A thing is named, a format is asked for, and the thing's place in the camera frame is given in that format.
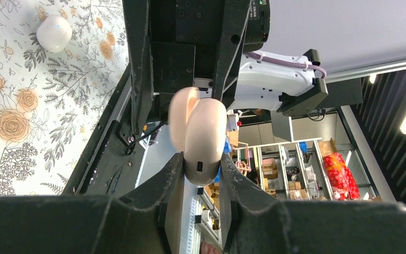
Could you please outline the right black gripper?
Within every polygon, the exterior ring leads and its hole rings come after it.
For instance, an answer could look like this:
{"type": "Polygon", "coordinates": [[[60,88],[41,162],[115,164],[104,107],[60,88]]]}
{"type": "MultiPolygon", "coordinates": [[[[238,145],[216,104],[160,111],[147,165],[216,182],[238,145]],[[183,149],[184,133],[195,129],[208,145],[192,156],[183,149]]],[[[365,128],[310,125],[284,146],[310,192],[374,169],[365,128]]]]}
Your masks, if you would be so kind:
{"type": "Polygon", "coordinates": [[[268,1],[123,1],[123,11],[134,135],[143,131],[152,89],[174,94],[203,79],[229,108],[241,55],[261,49],[270,31],[268,1]]]}

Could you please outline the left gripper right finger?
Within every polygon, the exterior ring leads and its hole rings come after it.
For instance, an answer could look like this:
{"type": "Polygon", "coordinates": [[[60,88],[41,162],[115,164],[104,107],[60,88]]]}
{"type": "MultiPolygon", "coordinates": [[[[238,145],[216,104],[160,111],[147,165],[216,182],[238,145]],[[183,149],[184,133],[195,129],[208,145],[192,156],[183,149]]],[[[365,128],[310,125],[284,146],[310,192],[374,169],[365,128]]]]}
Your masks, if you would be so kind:
{"type": "Polygon", "coordinates": [[[404,204],[280,200],[220,165],[225,253],[406,253],[404,204]]]}

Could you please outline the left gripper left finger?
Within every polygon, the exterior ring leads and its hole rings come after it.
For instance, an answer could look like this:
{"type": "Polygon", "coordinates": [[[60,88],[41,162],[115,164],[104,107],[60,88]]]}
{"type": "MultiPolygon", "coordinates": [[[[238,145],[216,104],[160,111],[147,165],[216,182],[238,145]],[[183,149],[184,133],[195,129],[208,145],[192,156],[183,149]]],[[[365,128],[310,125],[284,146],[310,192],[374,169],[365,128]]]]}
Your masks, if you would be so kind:
{"type": "Polygon", "coordinates": [[[0,253],[178,253],[183,155],[129,193],[0,197],[0,253]]]}

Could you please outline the beige earbud charging case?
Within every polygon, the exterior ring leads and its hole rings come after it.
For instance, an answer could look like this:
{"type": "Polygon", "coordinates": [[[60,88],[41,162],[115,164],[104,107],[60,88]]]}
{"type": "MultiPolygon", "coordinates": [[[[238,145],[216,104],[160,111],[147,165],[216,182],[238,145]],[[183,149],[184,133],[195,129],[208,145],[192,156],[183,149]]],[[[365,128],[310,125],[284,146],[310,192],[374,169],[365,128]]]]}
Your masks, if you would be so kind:
{"type": "Polygon", "coordinates": [[[213,183],[224,153],[225,105],[214,98],[200,98],[196,87],[183,88],[171,99],[168,125],[173,147],[183,153],[188,181],[198,186],[213,183]]]}

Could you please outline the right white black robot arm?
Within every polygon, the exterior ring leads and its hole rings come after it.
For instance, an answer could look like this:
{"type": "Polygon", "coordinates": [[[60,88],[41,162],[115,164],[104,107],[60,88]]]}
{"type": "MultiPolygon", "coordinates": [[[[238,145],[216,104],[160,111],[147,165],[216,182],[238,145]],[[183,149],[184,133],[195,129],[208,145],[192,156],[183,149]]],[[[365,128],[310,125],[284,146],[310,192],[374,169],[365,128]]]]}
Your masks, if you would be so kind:
{"type": "Polygon", "coordinates": [[[263,109],[292,117],[328,94],[318,52],[289,57],[262,51],[266,1],[124,1],[132,89],[131,128],[148,120],[183,137],[203,97],[228,110],[263,109]]]}

